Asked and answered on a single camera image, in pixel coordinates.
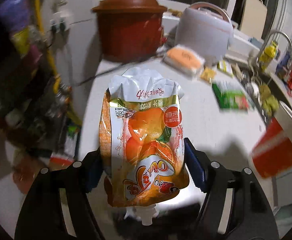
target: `red paper cup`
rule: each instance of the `red paper cup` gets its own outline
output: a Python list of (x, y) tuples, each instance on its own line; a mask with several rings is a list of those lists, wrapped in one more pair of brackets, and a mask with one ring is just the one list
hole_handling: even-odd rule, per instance
[(292, 166), (292, 111), (283, 102), (252, 151), (258, 173), (268, 178)]

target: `orange juice drink pouch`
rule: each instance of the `orange juice drink pouch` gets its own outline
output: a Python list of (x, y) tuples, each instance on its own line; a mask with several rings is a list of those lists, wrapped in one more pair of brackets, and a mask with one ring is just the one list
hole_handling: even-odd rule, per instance
[(134, 67), (111, 79), (99, 142), (112, 206), (149, 206), (188, 186), (182, 96), (177, 82), (155, 70)]

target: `pot handle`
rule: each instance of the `pot handle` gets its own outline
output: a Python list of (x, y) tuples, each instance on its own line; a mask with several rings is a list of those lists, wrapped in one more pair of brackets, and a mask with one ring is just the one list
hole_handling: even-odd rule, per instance
[(218, 6), (216, 6), (214, 4), (211, 4), (211, 3), (208, 3), (208, 2), (196, 2), (196, 3), (193, 3), (192, 5), (189, 6), (189, 8), (192, 8), (192, 9), (199, 9), (199, 8), (202, 8), (202, 7), (214, 9), (215, 11), (217, 11), (223, 17), (224, 21), (229, 22), (230, 24), (232, 24), (230, 18), (227, 15), (227, 13), (224, 12), (221, 8), (219, 8)]

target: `yellow dish soap bottle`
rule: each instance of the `yellow dish soap bottle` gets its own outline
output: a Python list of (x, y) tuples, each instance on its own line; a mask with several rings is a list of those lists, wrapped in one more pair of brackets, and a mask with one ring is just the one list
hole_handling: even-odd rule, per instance
[(272, 44), (267, 46), (261, 57), (259, 58), (259, 62), (262, 67), (262, 71), (265, 71), (265, 69), (268, 67), (272, 59), (276, 56), (277, 53), (277, 42), (272, 41)]

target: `red circle label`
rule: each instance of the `red circle label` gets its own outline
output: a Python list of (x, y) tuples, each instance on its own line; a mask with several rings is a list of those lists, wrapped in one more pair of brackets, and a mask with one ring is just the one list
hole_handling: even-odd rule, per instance
[(164, 113), (164, 124), (173, 128), (179, 126), (182, 122), (182, 112), (175, 106), (167, 108)]

